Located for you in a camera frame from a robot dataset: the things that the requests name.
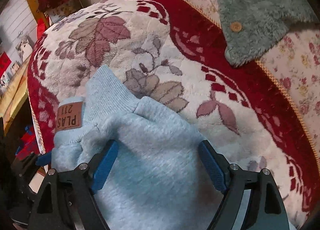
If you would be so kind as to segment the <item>pink floral bed sheet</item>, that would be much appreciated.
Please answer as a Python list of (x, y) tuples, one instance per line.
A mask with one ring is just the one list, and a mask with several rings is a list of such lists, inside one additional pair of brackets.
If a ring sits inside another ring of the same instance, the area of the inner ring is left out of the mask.
[[(217, 0), (186, 0), (219, 23)], [(298, 116), (319, 152), (319, 48), (317, 27), (295, 27), (257, 60), (298, 110)]]

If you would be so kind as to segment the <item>red floral plush blanket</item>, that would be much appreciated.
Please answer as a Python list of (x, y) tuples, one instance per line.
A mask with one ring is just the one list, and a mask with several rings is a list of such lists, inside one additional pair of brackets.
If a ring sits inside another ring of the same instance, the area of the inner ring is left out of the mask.
[(183, 0), (103, 0), (66, 17), (36, 42), (28, 67), (41, 151), (53, 153), (57, 132), (82, 126), (83, 103), (61, 105), (52, 90), (63, 71), (106, 66), (120, 73), (165, 68), (181, 75), (184, 69), (199, 70), (214, 92), (252, 107), (273, 130), (289, 166), (289, 198), (283, 201), (289, 229), (301, 229), (319, 201), (318, 158), (311, 138), (275, 78), (255, 61), (232, 67), (226, 48), (222, 30)]

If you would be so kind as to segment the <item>light blue fleece pants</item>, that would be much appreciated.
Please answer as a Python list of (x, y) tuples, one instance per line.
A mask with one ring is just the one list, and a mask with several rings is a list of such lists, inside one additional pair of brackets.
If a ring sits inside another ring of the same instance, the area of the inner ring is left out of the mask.
[(108, 140), (119, 144), (95, 196), (111, 229), (207, 228), (221, 194), (200, 161), (202, 140), (244, 169), (268, 168), (288, 201), (289, 166), (271, 127), (252, 107), (214, 92), (199, 70), (68, 69), (52, 90), (61, 105), (83, 103), (82, 126), (54, 137), (54, 168), (74, 169)]

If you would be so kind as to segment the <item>grey fuzzy buttoned cardigan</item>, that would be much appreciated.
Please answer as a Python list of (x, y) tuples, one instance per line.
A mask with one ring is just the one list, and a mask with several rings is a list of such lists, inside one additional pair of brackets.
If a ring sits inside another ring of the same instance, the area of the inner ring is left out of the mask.
[(217, 0), (225, 57), (233, 66), (260, 58), (292, 25), (317, 23), (307, 0)]

